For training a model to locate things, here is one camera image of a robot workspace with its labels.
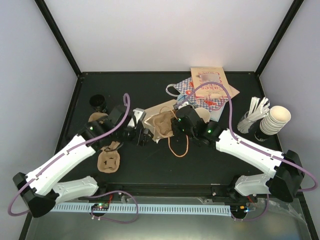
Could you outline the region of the brown pulp cup carrier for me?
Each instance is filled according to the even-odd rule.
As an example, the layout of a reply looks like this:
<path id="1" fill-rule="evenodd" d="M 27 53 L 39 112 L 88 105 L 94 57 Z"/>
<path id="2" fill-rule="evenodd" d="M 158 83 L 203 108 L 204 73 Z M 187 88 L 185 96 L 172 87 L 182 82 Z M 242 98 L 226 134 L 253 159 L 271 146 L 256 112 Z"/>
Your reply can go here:
<path id="1" fill-rule="evenodd" d="M 152 123 L 155 127 L 156 132 L 163 138 L 173 136 L 171 127 L 171 119 L 175 115 L 172 111 L 161 112 L 153 117 Z"/>

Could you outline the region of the kraft paper bag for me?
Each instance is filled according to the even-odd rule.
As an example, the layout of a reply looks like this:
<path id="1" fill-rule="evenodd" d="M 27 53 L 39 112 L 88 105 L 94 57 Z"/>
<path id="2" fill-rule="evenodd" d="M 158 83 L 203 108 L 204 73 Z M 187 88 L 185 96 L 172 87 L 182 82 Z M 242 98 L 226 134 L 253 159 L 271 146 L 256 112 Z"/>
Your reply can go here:
<path id="1" fill-rule="evenodd" d="M 160 140 L 167 140 L 167 146 L 171 153 L 177 158 L 183 158 L 189 152 L 189 139 L 186 138 L 186 148 L 183 154 L 177 154 L 171 146 L 171 138 L 175 135 L 171 120 L 177 120 L 174 105 L 178 101 L 175 99 L 160 103 L 145 110 L 146 116 L 143 120 L 143 126 L 153 134 L 152 140 L 158 144 Z"/>

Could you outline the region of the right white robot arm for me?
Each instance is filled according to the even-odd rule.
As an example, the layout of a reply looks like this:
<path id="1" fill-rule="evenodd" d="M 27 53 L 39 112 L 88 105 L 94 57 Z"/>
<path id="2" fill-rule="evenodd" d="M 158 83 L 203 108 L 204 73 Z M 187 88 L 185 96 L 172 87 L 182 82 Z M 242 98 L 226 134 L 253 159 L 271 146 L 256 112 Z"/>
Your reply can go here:
<path id="1" fill-rule="evenodd" d="M 227 189 L 230 200 L 238 202 L 249 195 L 271 194 L 291 203 L 296 197 L 305 176 L 296 152 L 283 153 L 240 138 L 217 122 L 205 122 L 190 105 L 178 109 L 170 121 L 173 134 L 184 134 L 198 146 L 215 148 L 261 171 L 234 178 Z"/>

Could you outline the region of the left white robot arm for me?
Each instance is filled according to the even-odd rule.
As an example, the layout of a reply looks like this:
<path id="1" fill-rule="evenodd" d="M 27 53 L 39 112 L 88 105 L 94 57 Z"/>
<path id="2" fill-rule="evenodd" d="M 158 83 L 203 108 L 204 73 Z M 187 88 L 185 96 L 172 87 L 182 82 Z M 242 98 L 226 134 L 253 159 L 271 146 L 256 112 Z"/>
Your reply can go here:
<path id="1" fill-rule="evenodd" d="M 151 137 L 150 131 L 142 124 L 145 116 L 145 110 L 130 110 L 125 105 L 116 106 L 110 114 L 95 112 L 79 133 L 47 162 L 29 173 L 18 172 L 12 180 L 28 207 L 27 212 L 39 218 L 69 200 L 91 196 L 103 199 L 108 192 L 107 186 L 91 176 L 68 182 L 60 180 L 112 143 L 144 145 Z"/>

